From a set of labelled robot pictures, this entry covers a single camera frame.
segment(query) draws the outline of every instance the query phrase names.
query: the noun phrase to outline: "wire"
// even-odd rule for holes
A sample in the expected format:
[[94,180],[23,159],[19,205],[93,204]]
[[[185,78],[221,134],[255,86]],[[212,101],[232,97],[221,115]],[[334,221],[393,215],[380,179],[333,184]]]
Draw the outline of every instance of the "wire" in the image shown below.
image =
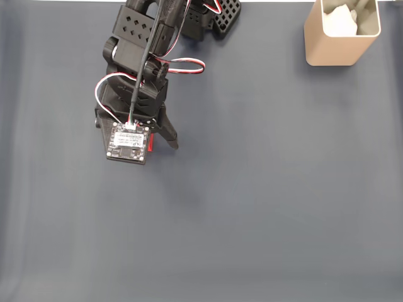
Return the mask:
[[[172,45],[168,48],[167,52],[164,55],[157,57],[157,59],[166,57],[171,52],[171,50],[175,47],[176,42],[178,41],[179,36],[181,34],[185,18],[186,18],[186,15],[187,15],[189,7],[190,7],[190,2],[191,2],[191,0],[188,0],[186,3],[186,8],[183,13],[183,20],[182,20],[181,26],[179,27],[178,33],[176,34],[174,43],[172,43]],[[203,5],[206,8],[208,8],[209,10],[213,11],[214,13],[220,14],[222,12],[222,8],[219,3],[219,0],[214,0],[214,3],[216,5],[217,9],[211,7],[208,4],[203,4]],[[202,66],[202,68],[199,68],[199,69],[175,69],[175,68],[168,69],[168,72],[173,73],[173,74],[201,74],[204,71],[204,68],[206,67],[206,64],[203,61],[194,59],[194,58],[178,58],[178,59],[174,59],[171,61],[165,60],[165,62],[189,62],[189,63],[195,63],[195,64]]]
[[220,14],[222,12],[222,8],[219,3],[219,0],[214,0],[214,3],[215,3],[215,6],[217,7],[217,9],[215,9],[212,6],[205,4],[205,3],[203,4],[203,6],[205,6],[206,8],[208,8],[209,10],[213,11],[216,14]]
[[201,68],[199,69],[178,69],[178,68],[169,68],[168,72],[172,74],[201,74],[204,69],[206,68],[206,64],[199,59],[194,59],[194,58],[178,58],[178,59],[173,59],[173,60],[164,60],[159,57],[156,57],[157,60],[164,62],[164,63],[174,63],[174,62],[183,62],[183,63],[194,63]]
[[176,42],[178,41],[179,36],[181,35],[183,23],[184,23],[184,20],[186,18],[186,14],[188,13],[189,7],[190,7],[190,2],[191,2],[191,0],[188,0],[188,2],[186,3],[186,8],[184,9],[183,20],[182,20],[182,23],[181,23],[181,27],[179,27],[179,29],[178,29],[178,33],[176,34],[174,43],[172,43],[172,45],[168,48],[167,52],[164,55],[160,56],[160,58],[166,57],[171,52],[171,50],[174,49],[174,47],[176,45]]
[[111,73],[111,74],[107,74],[106,76],[104,76],[104,77],[97,83],[97,85],[95,86],[95,92],[94,92],[94,93],[95,93],[95,99],[96,99],[96,101],[98,102],[98,104],[101,106],[101,108],[104,109],[107,113],[109,113],[118,123],[122,123],[107,107],[105,107],[105,106],[101,103],[101,101],[99,100],[99,97],[98,97],[98,89],[99,89],[99,87],[101,87],[102,83],[104,83],[104,81],[106,81],[107,79],[109,79],[109,78],[111,78],[111,77],[116,77],[116,76],[127,77],[128,79],[137,82],[136,77],[133,77],[133,76],[128,75],[128,74],[125,74],[124,72],[114,72],[114,73]]
[[137,72],[137,78],[139,80],[136,81],[136,85],[134,86],[134,89],[133,89],[132,98],[130,100],[130,111],[129,111],[129,114],[128,114],[129,115],[129,122],[130,122],[131,125],[132,125],[133,111],[134,111],[134,107],[135,107],[136,102],[137,102],[137,96],[139,95],[140,84],[141,84],[142,77],[143,77],[143,70],[144,70],[144,67],[145,67],[145,63],[147,62],[147,59],[149,58],[151,45],[154,42],[154,37],[155,37],[156,32],[157,32],[157,26],[158,26],[158,22],[159,22],[159,20],[161,18],[162,7],[164,6],[164,4],[165,4],[165,0],[160,0],[159,1],[156,18],[154,19],[154,24],[152,25],[152,28],[151,28],[149,41],[147,42],[147,45],[145,46],[143,57],[141,59],[140,69]]

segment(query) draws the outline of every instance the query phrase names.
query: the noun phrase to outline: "black cable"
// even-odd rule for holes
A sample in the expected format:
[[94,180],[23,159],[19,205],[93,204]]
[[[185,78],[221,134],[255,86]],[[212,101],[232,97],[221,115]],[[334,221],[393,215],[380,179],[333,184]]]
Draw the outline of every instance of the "black cable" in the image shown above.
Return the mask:
[[141,81],[142,81],[142,78],[143,78],[143,71],[144,71],[145,63],[147,62],[147,59],[149,58],[151,45],[152,45],[152,42],[154,41],[154,37],[155,37],[156,32],[157,32],[158,22],[159,22],[159,20],[161,18],[162,7],[164,6],[164,3],[165,3],[165,0],[160,0],[159,1],[156,18],[155,18],[154,24],[152,25],[152,28],[151,28],[149,41],[147,42],[147,45],[145,46],[143,57],[141,59],[140,69],[137,72],[136,85],[134,86],[134,89],[133,89],[132,98],[130,100],[130,111],[128,113],[128,115],[130,117],[130,121],[132,123],[134,121],[133,112],[134,112],[134,107],[136,106],[136,103],[137,103],[137,97],[139,96],[140,84],[141,84]]

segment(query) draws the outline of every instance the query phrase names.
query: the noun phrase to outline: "white tissue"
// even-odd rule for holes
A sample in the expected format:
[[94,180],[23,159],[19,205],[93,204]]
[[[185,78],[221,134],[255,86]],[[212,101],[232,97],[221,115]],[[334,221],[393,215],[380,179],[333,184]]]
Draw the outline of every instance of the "white tissue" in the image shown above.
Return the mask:
[[348,9],[347,4],[338,6],[330,14],[323,14],[323,30],[328,36],[355,36],[357,23],[355,10]]

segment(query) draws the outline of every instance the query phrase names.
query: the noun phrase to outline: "red component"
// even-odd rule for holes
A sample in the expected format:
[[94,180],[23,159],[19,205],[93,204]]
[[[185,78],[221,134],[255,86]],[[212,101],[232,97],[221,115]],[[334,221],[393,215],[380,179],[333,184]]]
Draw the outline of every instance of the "red component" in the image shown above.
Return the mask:
[[152,144],[153,143],[154,143],[154,134],[151,133],[150,138],[149,138],[149,149],[148,149],[149,152],[152,152]]

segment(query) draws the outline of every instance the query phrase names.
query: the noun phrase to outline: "cylindrical joint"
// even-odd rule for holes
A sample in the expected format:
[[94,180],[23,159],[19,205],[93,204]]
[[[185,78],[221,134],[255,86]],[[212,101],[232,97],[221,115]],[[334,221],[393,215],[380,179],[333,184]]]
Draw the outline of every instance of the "cylindrical joint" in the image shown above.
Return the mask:
[[161,69],[161,62],[154,57],[149,57],[145,63],[143,78],[147,81],[153,81],[157,78],[158,72]]

